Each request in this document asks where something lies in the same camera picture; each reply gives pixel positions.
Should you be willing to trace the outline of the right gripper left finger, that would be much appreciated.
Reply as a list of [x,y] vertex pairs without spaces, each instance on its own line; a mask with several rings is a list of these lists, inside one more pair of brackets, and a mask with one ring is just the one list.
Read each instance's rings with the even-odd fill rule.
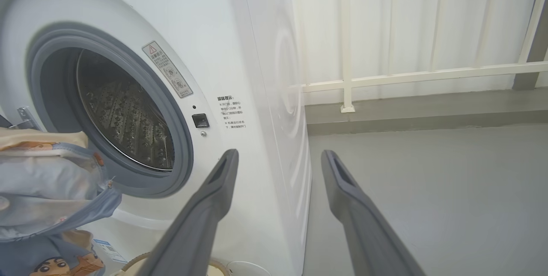
[[238,163],[236,149],[221,155],[136,276],[207,275],[217,225],[231,206]]

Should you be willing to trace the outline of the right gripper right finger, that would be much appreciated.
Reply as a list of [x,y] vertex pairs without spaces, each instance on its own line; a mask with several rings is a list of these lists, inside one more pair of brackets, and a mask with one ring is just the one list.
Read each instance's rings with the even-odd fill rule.
[[330,210],[344,227],[355,276],[426,276],[334,151],[322,152],[321,168]]

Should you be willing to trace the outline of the blue cartoon garment cream lining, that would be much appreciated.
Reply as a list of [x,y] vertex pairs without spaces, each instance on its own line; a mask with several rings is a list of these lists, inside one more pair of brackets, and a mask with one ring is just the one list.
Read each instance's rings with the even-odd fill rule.
[[0,127],[0,243],[77,229],[121,200],[84,132]]

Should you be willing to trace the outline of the blue cartoon print garment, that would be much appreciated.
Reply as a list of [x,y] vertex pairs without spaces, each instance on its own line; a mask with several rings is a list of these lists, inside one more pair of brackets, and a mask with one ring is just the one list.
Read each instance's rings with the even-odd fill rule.
[[88,231],[0,243],[0,276],[103,276],[104,271]]

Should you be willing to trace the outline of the grey rubber door seal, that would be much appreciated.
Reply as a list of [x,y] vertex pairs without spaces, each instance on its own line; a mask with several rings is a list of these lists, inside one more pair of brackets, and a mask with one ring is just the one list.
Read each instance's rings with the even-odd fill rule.
[[[173,140],[172,171],[155,171],[134,163],[98,132],[77,90],[76,64],[81,50],[91,50],[115,62],[150,95]],[[184,186],[194,156],[188,125],[168,87],[133,50],[89,26],[55,25],[42,29],[31,40],[26,63],[33,105],[45,129],[55,133],[84,132],[90,148],[100,154],[110,179],[123,194],[157,199]]]

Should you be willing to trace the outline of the perforated steel washer drum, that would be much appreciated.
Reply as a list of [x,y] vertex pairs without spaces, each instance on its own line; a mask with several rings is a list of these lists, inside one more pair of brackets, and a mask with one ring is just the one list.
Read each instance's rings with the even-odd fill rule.
[[174,145],[167,122],[136,79],[91,50],[81,50],[75,75],[86,113],[116,151],[145,168],[172,171]]

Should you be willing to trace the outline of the white front-load washing machine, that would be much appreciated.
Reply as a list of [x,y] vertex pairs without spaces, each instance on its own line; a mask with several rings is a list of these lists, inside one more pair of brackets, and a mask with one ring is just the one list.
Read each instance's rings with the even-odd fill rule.
[[[212,259],[230,276],[303,276],[309,138],[293,0],[0,0],[0,121],[34,112],[26,58],[49,26],[89,26],[141,57],[176,99],[193,145],[184,186],[164,198],[123,194],[112,216],[83,225],[129,262],[152,251],[221,155],[239,152],[235,190]],[[193,94],[180,98],[142,50],[155,41]],[[196,128],[193,114],[210,127]]]

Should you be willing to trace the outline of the metal door hinge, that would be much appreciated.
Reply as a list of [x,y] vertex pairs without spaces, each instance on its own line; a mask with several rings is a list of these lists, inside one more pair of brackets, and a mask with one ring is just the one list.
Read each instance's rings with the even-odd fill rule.
[[34,129],[38,131],[45,131],[45,127],[42,124],[37,113],[28,106],[19,107],[17,109],[20,121],[13,123],[9,128],[16,130]]

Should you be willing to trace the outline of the cream laundry basket brown rim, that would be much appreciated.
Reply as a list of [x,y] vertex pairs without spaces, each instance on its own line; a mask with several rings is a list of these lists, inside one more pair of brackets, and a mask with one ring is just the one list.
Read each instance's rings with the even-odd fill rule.
[[[137,276],[150,252],[142,253],[109,276]],[[230,276],[229,270],[217,260],[210,260],[206,276]]]

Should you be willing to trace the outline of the blue energy label sticker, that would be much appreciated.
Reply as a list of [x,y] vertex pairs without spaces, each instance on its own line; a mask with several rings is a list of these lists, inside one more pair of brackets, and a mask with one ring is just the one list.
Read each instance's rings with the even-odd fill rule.
[[116,251],[116,249],[109,242],[99,239],[93,240],[102,248],[102,250],[107,254],[108,257],[111,258],[112,261],[127,264],[127,261],[120,255],[119,252]]

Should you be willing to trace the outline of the grey warning sticker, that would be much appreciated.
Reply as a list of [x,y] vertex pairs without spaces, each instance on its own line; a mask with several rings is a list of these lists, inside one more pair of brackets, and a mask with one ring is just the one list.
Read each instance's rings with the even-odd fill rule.
[[185,98],[193,94],[192,89],[184,79],[178,68],[169,58],[168,54],[155,41],[152,41],[142,47],[142,50],[153,64],[161,71],[171,87],[180,98]]

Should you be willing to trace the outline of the white metal railing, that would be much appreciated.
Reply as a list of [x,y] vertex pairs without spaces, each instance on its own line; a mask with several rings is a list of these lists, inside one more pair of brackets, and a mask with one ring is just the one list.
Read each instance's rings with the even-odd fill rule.
[[548,49],[546,50],[545,56],[542,61],[528,61],[530,50],[533,46],[533,40],[542,16],[545,1],[546,0],[534,0],[526,34],[524,36],[522,47],[518,56],[518,61],[516,63],[494,65],[482,65],[479,63],[481,54],[483,53],[485,47],[485,39],[487,37],[487,23],[491,20],[492,0],[486,0],[482,26],[480,29],[481,34],[479,36],[473,66],[441,70],[436,70],[433,67],[436,57],[436,43],[440,21],[439,18],[436,18],[430,56],[430,68],[427,71],[354,78],[352,76],[351,68],[348,66],[348,63],[350,61],[350,54],[348,53],[348,48],[350,46],[350,0],[340,0],[340,45],[343,72],[342,79],[316,83],[304,83],[303,85],[301,85],[301,90],[304,93],[310,93],[341,89],[344,95],[344,101],[340,111],[342,113],[353,113],[355,112],[355,108],[352,103],[352,90],[354,88],[435,80],[452,80],[470,77],[488,77],[548,72]]

